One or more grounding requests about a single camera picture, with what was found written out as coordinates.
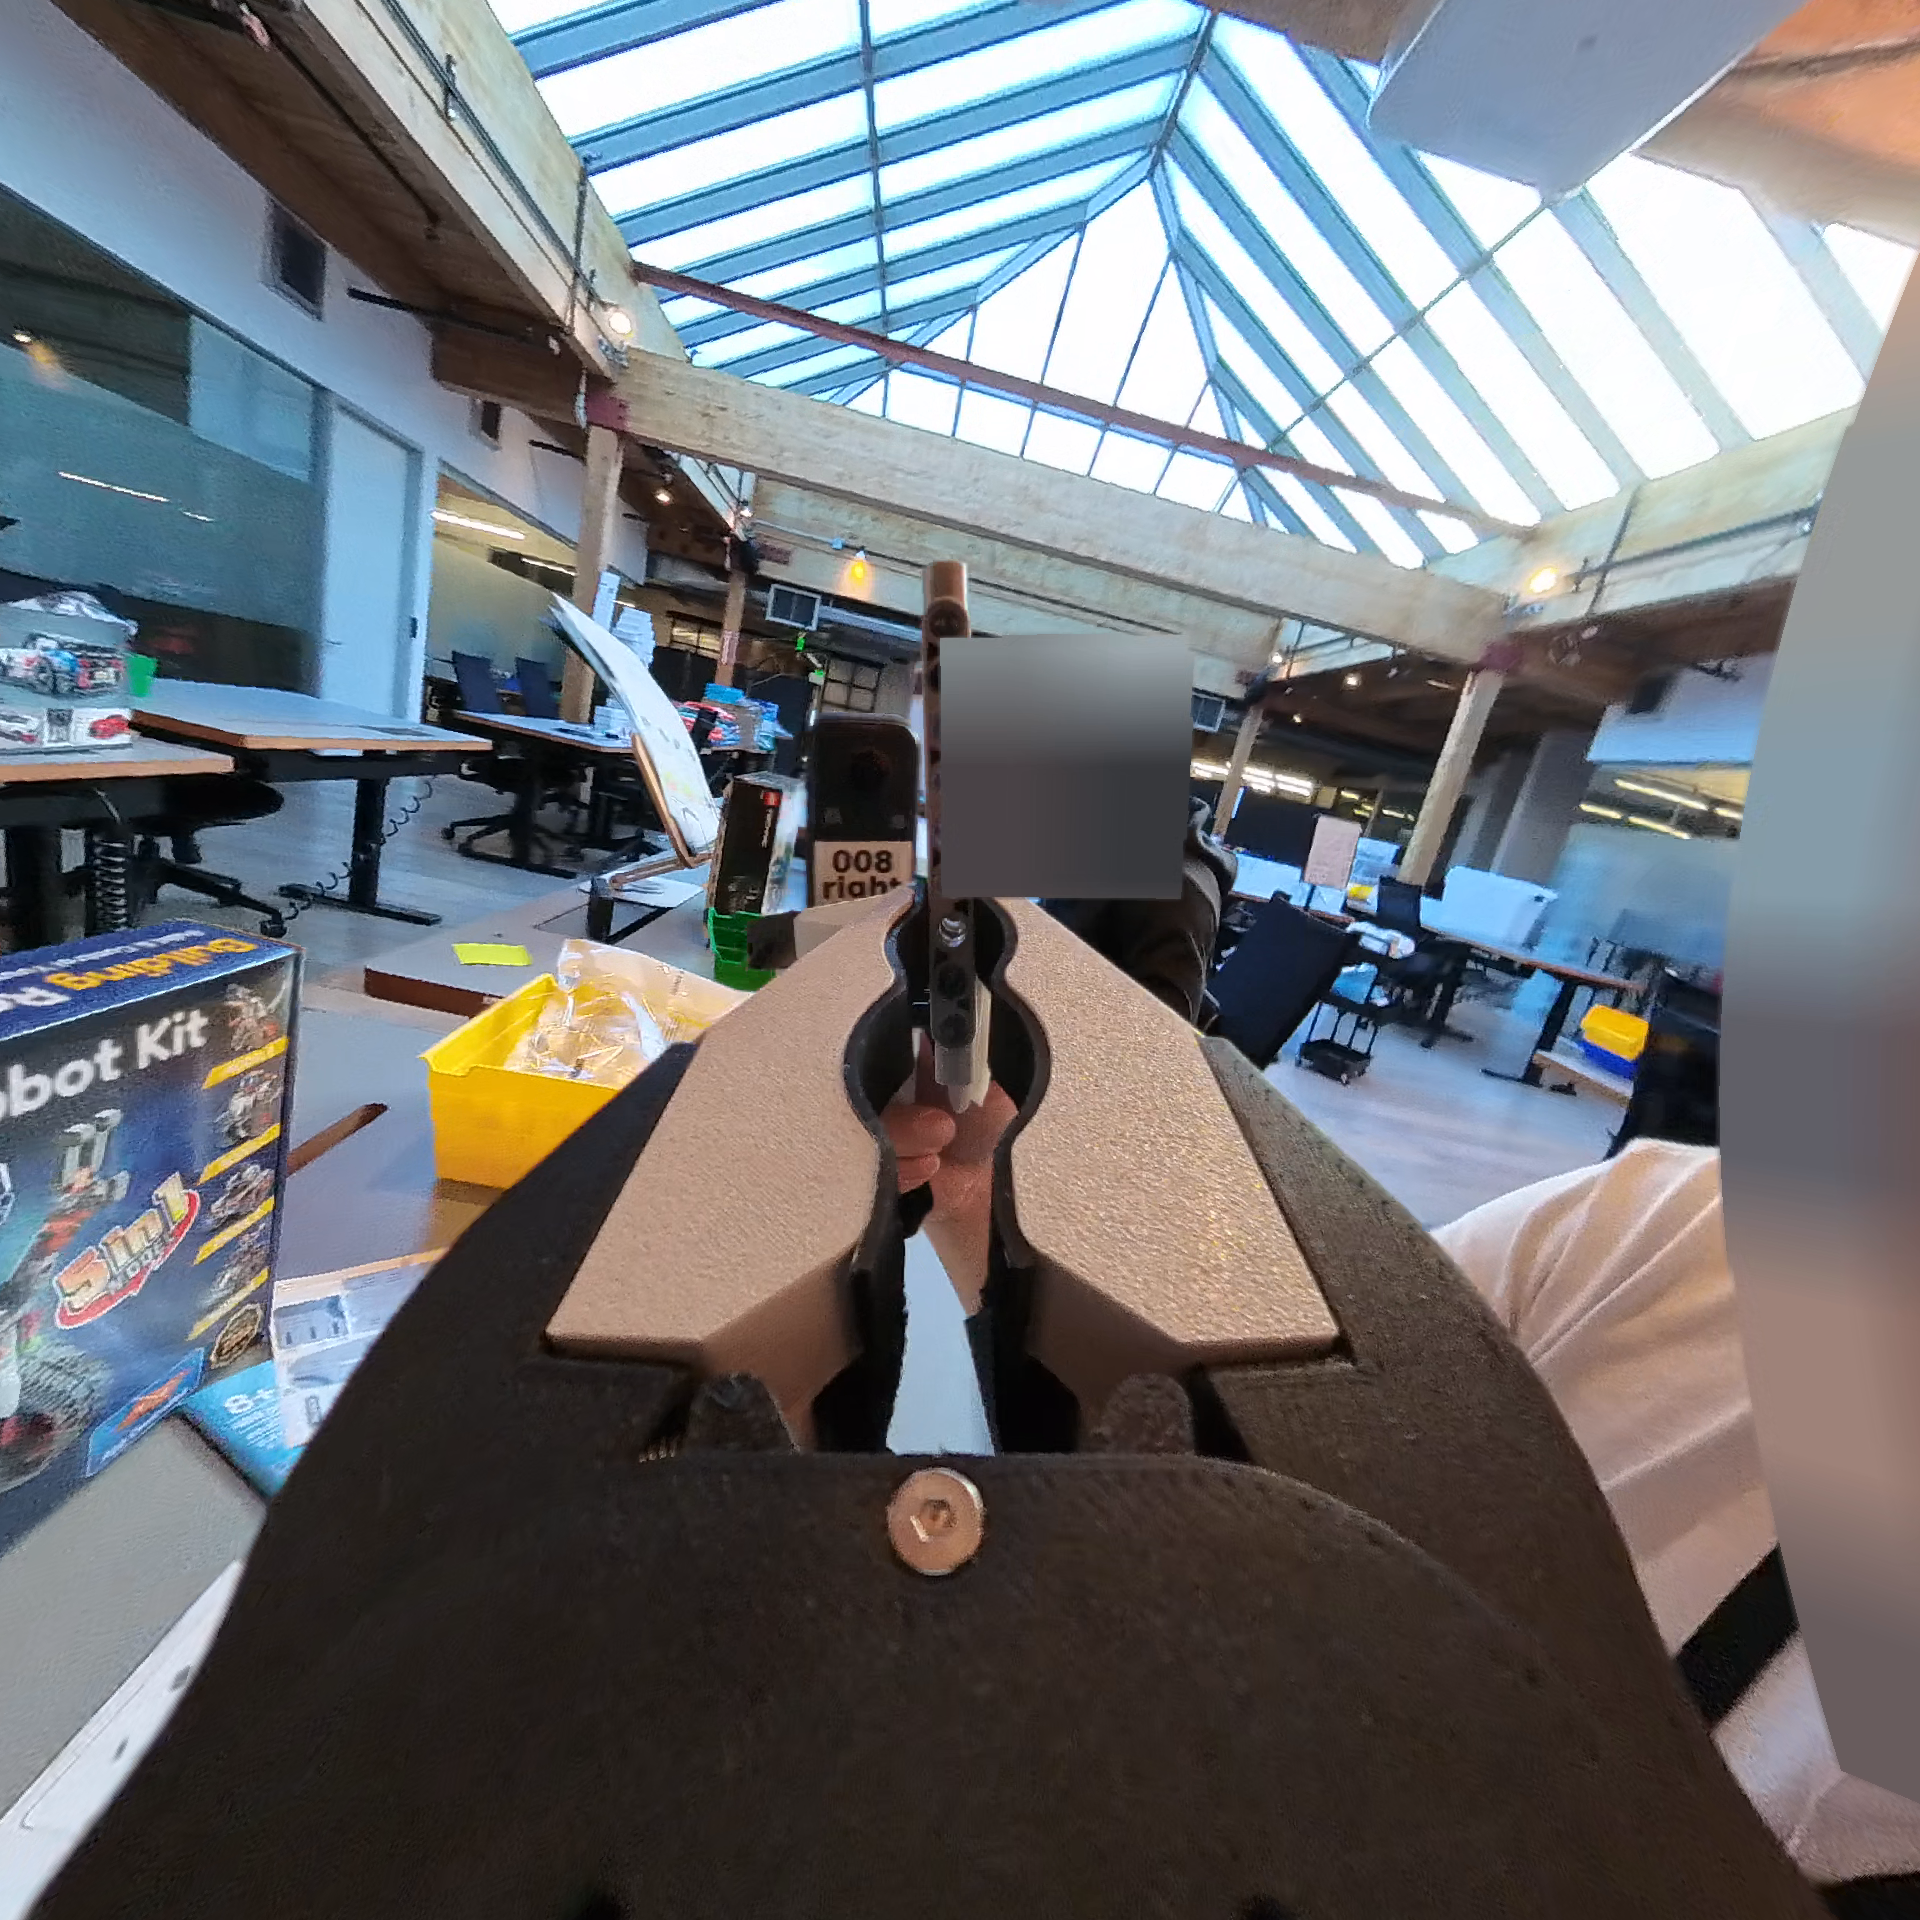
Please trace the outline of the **grey perforated toy beam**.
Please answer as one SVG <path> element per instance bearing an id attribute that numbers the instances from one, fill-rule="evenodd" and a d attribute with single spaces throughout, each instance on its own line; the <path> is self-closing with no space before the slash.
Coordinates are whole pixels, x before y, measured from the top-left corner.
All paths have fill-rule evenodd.
<path id="1" fill-rule="evenodd" d="M 924 568 L 920 722 L 924 821 L 928 832 L 925 907 L 925 1032 L 933 1075 L 953 1114 L 977 1105 L 991 1078 L 987 995 L 975 971 L 975 907 L 945 883 L 945 827 L 953 814 L 943 722 L 943 662 L 972 635 L 969 574 L 959 559 Z"/>

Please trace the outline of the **black cart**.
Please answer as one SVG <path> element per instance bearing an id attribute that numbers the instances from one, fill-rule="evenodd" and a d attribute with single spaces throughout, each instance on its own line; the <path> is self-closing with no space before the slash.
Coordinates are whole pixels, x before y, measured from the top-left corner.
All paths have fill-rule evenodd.
<path id="1" fill-rule="evenodd" d="M 1383 1011 L 1388 1002 L 1374 986 L 1331 985 L 1307 1016 L 1296 1055 L 1299 1067 L 1318 1072 L 1344 1088 L 1359 1081 L 1374 1063 Z"/>

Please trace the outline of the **brown wooden stick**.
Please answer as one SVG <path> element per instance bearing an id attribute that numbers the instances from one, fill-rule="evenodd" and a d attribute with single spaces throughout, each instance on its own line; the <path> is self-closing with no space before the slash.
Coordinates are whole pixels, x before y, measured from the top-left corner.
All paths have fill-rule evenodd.
<path id="1" fill-rule="evenodd" d="M 286 1176 L 297 1176 L 297 1173 L 310 1168 L 325 1153 L 368 1129 L 385 1111 L 388 1105 L 384 1102 L 364 1102 L 347 1111 L 342 1117 L 336 1117 L 334 1122 L 320 1126 L 316 1133 L 301 1137 L 286 1158 Z"/>

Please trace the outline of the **wood edged standing desk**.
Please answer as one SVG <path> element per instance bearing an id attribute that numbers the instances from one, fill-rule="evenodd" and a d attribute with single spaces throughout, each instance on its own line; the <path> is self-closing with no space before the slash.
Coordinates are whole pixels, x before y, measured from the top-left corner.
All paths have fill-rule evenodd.
<path id="1" fill-rule="evenodd" d="M 419 928 L 440 922 L 439 913 L 377 895 L 388 784 L 400 777 L 431 777 L 443 766 L 487 754 L 488 739 L 283 687 L 177 679 L 158 679 L 151 693 L 135 696 L 133 717 L 149 733 L 225 752 L 238 773 L 265 784 L 352 778 L 347 866 L 332 882 L 280 883 L 279 895 L 292 899 L 294 911 L 336 905 Z"/>

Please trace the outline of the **toy car boxes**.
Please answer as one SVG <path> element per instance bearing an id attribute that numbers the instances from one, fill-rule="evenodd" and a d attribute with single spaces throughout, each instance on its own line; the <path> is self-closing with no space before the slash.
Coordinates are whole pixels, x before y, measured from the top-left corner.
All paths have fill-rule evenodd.
<path id="1" fill-rule="evenodd" d="M 1 754 L 119 752 L 133 738 L 127 687 L 136 624 L 89 591 L 1 606 Z"/>

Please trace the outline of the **white overhead panel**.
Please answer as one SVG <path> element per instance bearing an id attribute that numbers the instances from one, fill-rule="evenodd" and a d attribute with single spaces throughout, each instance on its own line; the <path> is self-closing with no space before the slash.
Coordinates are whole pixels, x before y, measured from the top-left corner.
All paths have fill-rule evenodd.
<path id="1" fill-rule="evenodd" d="M 1366 127 L 1548 199 L 1673 121 L 1793 1 L 1436 1 L 1390 41 Z"/>

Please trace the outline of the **brown edged table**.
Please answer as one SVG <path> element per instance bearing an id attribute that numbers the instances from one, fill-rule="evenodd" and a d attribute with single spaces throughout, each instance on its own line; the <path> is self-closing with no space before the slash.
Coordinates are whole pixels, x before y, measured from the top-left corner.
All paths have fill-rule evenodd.
<path id="1" fill-rule="evenodd" d="M 433 926 L 423 938 L 366 960 L 364 990 L 372 999 L 473 1016 L 537 976 L 551 973 L 564 938 L 587 938 L 589 903 L 577 886 L 561 883 L 534 898 L 488 905 L 467 922 Z M 701 883 L 693 886 L 689 899 L 659 913 L 621 905 L 613 930 L 621 951 L 651 952 L 694 976 L 712 973 Z M 524 962 L 467 965 L 455 951 L 460 943 L 524 949 Z"/>

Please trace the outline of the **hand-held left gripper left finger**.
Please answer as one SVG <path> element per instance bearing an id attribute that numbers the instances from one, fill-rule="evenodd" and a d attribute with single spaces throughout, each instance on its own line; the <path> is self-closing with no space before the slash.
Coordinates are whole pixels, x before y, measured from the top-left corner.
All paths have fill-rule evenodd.
<path id="1" fill-rule="evenodd" d="M 905 1287 L 880 1114 L 917 1067 L 913 903 L 856 903 L 705 1031 L 545 1323 L 557 1353 L 747 1373 L 799 1438 L 884 1448 Z"/>

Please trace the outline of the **light grey desk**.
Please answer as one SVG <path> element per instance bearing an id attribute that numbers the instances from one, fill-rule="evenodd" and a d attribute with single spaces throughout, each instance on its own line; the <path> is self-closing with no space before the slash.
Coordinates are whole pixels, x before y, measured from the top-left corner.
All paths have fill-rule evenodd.
<path id="1" fill-rule="evenodd" d="M 455 1023 L 342 981 L 303 990 L 294 1141 L 366 1104 L 384 1112 L 292 1176 L 280 1264 L 294 1274 L 443 1247 L 488 1205 L 433 1170 L 421 1050 Z M 5 1807 L 248 1554 L 263 1509 L 184 1422 L 165 1418 L 5 1554 Z"/>

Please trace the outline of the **white book stand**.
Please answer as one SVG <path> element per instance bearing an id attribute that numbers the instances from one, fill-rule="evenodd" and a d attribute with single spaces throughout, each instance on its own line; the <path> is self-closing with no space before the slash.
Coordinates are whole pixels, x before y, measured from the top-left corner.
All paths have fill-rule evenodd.
<path id="1" fill-rule="evenodd" d="M 709 787 L 680 711 L 629 641 L 559 594 L 551 594 L 549 606 L 567 645 L 613 687 L 614 701 L 625 711 L 631 752 L 679 864 L 699 867 L 715 850 L 723 802 Z"/>

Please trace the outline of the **blue printed leaflet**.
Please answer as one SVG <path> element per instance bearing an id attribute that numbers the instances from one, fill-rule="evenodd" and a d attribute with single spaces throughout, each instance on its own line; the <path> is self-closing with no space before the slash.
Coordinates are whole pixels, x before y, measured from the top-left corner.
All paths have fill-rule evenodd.
<path id="1" fill-rule="evenodd" d="M 277 1496 L 303 1454 L 303 1442 L 286 1442 L 280 1385 L 271 1358 L 207 1382 L 184 1397 L 176 1411 L 263 1498 Z"/>

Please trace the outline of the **printed instruction booklet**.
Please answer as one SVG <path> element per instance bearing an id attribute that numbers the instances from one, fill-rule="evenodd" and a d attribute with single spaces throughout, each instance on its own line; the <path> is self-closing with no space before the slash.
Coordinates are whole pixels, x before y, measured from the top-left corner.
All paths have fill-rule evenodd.
<path id="1" fill-rule="evenodd" d="M 277 1282 L 271 1367 L 287 1448 L 312 1438 L 360 1358 L 439 1257 L 440 1250 L 431 1250 Z"/>

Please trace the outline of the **yellow bin with plastic bags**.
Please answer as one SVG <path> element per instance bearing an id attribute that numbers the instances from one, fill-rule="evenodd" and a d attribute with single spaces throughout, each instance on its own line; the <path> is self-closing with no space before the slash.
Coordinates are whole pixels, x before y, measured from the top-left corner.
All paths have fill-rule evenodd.
<path id="1" fill-rule="evenodd" d="M 424 1049 L 428 1104 L 443 1182 L 515 1185 L 625 1088 L 507 1070 L 507 1053 L 533 1026 L 539 999 L 553 985 L 551 973 L 537 976 Z"/>

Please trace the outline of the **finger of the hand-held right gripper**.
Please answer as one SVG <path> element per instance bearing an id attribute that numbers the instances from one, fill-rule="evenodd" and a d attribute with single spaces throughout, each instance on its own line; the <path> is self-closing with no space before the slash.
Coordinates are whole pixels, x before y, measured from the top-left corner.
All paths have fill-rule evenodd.
<path id="1" fill-rule="evenodd" d="M 862 918 L 862 903 L 821 903 L 756 915 L 747 926 L 745 966 L 755 971 L 787 971 L 856 918 Z"/>

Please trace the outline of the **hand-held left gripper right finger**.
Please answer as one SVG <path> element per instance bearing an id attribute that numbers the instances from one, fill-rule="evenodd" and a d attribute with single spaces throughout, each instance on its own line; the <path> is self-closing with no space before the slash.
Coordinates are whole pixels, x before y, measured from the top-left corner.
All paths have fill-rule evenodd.
<path id="1" fill-rule="evenodd" d="M 1032 903 L 995 1040 L 1031 1072 L 995 1162 L 991 1424 L 1064 1450 L 1132 1375 L 1318 1361 L 1339 1328 L 1192 1026 Z"/>

